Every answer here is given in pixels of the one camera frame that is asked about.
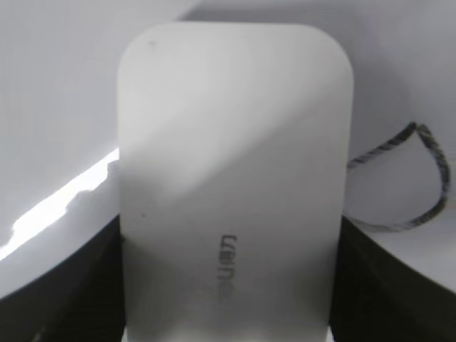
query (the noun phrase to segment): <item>rounded rectangle device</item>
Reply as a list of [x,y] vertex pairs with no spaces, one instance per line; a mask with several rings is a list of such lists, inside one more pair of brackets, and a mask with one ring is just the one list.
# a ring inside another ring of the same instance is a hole
[[119,72],[130,342],[324,341],[353,97],[307,26],[179,22]]

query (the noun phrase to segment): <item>white surface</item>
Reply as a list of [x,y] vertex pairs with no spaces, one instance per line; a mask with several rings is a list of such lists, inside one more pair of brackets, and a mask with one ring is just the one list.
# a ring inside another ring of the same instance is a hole
[[352,98],[342,49],[308,26],[135,40],[119,75],[130,342],[326,340]]
[[[355,157],[384,143],[410,120],[417,120],[428,125],[441,143],[456,179],[455,16],[456,2],[447,0],[216,0],[197,7],[187,19],[309,24],[331,34],[348,54],[355,73],[349,155]],[[407,153],[401,153],[400,174],[392,176],[390,169],[388,175],[376,171],[375,176],[366,176],[374,184],[356,195],[357,201],[374,206],[364,206],[367,217],[383,216],[393,222],[418,213],[435,199],[436,171],[425,152],[422,157],[417,150]],[[406,160],[410,164],[404,167]],[[386,197],[370,201],[373,189]],[[455,197],[454,190],[450,196]],[[390,208],[388,215],[377,205]],[[372,238],[456,291],[456,263],[452,262],[456,236],[450,231],[455,206],[449,210],[442,218],[445,223],[435,220],[416,232]],[[423,239],[420,249],[414,243],[418,238]]]
[[[143,29],[176,17],[193,3],[0,1],[0,244],[19,217],[115,148],[115,75],[121,53]],[[342,44],[355,72],[350,155],[382,143],[413,118],[430,126],[454,160],[455,16],[456,3],[448,0],[215,0],[189,18],[322,28]],[[62,223],[0,262],[0,297],[94,234],[117,210],[114,198],[108,198],[111,209],[96,215],[101,222],[86,222],[87,234],[79,224]],[[418,197],[411,193],[410,198]],[[454,266],[448,261],[456,258],[454,249],[440,245],[446,234],[429,237],[417,260]],[[384,246],[400,248],[389,242]],[[420,254],[409,244],[404,247],[406,259]],[[421,261],[415,267],[428,270]],[[436,271],[452,277],[456,286],[456,269]]]
[[0,248],[30,239],[0,261],[0,298],[62,262],[118,213],[113,165],[103,184],[68,206],[76,181],[65,186],[117,147],[116,79],[127,45],[195,3],[0,1]]

